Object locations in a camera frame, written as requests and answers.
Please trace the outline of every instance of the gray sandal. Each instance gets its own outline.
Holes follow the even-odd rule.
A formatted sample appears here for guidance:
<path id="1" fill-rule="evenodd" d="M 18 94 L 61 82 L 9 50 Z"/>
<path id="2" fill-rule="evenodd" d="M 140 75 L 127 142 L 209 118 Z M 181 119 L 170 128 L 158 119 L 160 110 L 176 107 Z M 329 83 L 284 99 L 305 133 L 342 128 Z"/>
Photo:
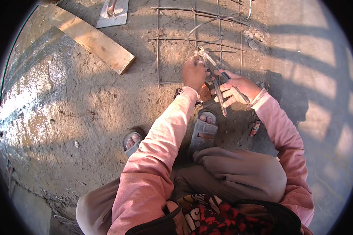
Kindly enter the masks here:
<path id="1" fill-rule="evenodd" d="M 138 134 L 139 139 L 135 142 L 134 145 L 132 145 L 132 147 L 127 149 L 126 144 L 127 144 L 128 140 L 130 138 L 132 138 L 133 134 Z M 124 136 L 123 142 L 122 142 L 123 148 L 124 148 L 124 153 L 127 155 L 127 157 L 130 157 L 132 154 L 134 154 L 137 151 L 137 149 L 138 149 L 141 141 L 143 141 L 143 139 L 145 139 L 145 133 L 141 129 L 133 128 L 133 129 L 129 130 L 129 133 Z"/>
<path id="2" fill-rule="evenodd" d="M 192 139 L 191 139 L 191 144 L 190 144 L 190 151 L 195 152 L 195 151 L 200 151 L 205 148 L 211 148 L 213 147 L 213 138 L 204 138 L 204 137 L 198 137 L 198 134 L 207 134 L 207 135 L 216 135 L 218 127 L 212 124 L 209 124 L 207 122 L 204 122 L 200 120 L 200 116 L 204 114 L 207 117 L 211 117 L 215 123 L 216 121 L 216 115 L 207 109 L 202 109 L 198 113 L 198 118 L 195 121 L 195 126 L 193 128 L 193 133 L 192 133 Z"/>

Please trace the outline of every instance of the concrete floor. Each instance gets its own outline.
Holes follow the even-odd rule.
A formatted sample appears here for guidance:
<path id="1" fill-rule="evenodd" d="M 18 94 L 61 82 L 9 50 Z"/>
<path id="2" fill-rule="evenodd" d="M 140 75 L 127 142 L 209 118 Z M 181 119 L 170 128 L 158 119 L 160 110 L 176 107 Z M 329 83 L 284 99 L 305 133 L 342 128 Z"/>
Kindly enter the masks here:
<path id="1" fill-rule="evenodd" d="M 200 9 L 217 10 L 214 0 L 196 2 Z M 155 47 L 147 38 L 154 36 L 156 18 L 150 7 L 156 3 L 130 1 L 127 24 L 102 29 L 137 56 L 122 76 L 44 21 L 42 7 L 34 12 L 19 37 L 5 79 L 0 148 L 12 161 L 16 180 L 45 199 L 58 215 L 74 220 L 80 196 L 119 176 L 126 162 L 122 135 L 133 126 L 149 130 L 180 87 L 173 84 L 158 89 L 154 85 Z M 94 25 L 102 5 L 103 0 L 64 0 L 60 7 Z M 161 6 L 170 5 L 191 7 L 191 1 L 161 1 Z M 237 11 L 231 1 L 221 0 L 221 5 L 223 12 Z M 248 3 L 241 11 L 247 14 Z M 175 13 L 165 11 L 160 18 L 165 25 L 164 36 L 183 37 L 191 29 L 191 16 L 178 12 L 183 21 L 169 22 L 171 15 Z M 145 21 L 151 33 L 146 33 Z M 316 0 L 255 1 L 246 23 L 271 36 L 268 42 L 262 42 L 266 49 L 258 52 L 243 42 L 246 52 L 242 75 L 264 82 L 300 131 L 315 202 L 309 228 L 315 234 L 326 234 L 353 186 L 350 46 L 334 18 Z M 240 29 L 226 22 L 223 28 L 224 43 L 240 47 Z M 215 29 L 200 31 L 199 38 L 217 39 L 209 30 Z M 183 62 L 190 56 L 188 45 L 162 42 L 160 49 L 162 78 L 178 80 Z M 165 53 L 174 50 L 180 53 Z M 224 68 L 240 72 L 239 58 L 240 53 L 224 54 Z M 219 113 L 219 106 L 209 108 Z M 88 110 L 97 114 L 94 119 Z M 218 117 L 217 146 L 249 147 L 277 155 L 264 127 L 253 139 L 248 137 L 248 125 L 256 118 L 250 110 L 236 104 L 228 112 L 228 118 Z M 191 129 L 190 121 L 184 145 L 188 145 Z M 183 156 L 177 162 L 184 162 Z"/>

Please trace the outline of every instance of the pink long sleeve shirt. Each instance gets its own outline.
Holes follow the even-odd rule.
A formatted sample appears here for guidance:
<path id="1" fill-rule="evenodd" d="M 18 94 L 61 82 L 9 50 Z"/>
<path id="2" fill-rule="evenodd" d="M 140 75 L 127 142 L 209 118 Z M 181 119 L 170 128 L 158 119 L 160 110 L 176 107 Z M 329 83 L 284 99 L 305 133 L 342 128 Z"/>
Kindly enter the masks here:
<path id="1" fill-rule="evenodd" d="M 154 122 L 136 153 L 128 159 L 120 176 L 108 235 L 164 216 L 163 208 L 174 189 L 169 179 L 172 165 L 186 133 L 197 93 L 186 87 Z M 280 204 L 291 209 L 302 222 L 303 234 L 314 215 L 312 193 L 306 183 L 306 158 L 301 136 L 278 102 L 266 93 L 253 106 L 265 124 L 287 175 L 285 195 Z"/>

